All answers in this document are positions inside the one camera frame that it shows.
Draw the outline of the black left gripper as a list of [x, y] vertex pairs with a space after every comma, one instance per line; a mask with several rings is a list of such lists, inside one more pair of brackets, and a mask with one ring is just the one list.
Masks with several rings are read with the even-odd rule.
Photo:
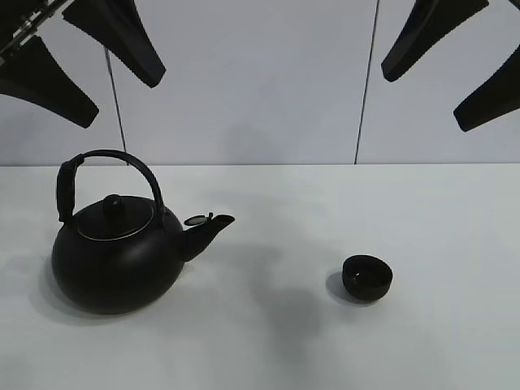
[[[98, 107], [67, 76], [44, 41], [34, 36], [19, 49], [66, 3], [1, 0], [1, 60], [6, 61], [1, 66], [1, 94], [31, 102], [88, 128], [99, 113]], [[74, 1], [63, 11], [63, 18], [105, 46], [150, 88], [165, 75], [166, 68], [134, 1]]]

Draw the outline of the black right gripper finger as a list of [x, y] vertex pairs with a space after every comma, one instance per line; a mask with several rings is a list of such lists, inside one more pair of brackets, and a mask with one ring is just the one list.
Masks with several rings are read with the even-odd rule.
[[519, 108], [519, 52], [503, 65], [453, 111], [463, 132], [477, 128]]
[[414, 3], [392, 48], [381, 63], [383, 77], [402, 77], [430, 48], [489, 5], [487, 0], [422, 0]]

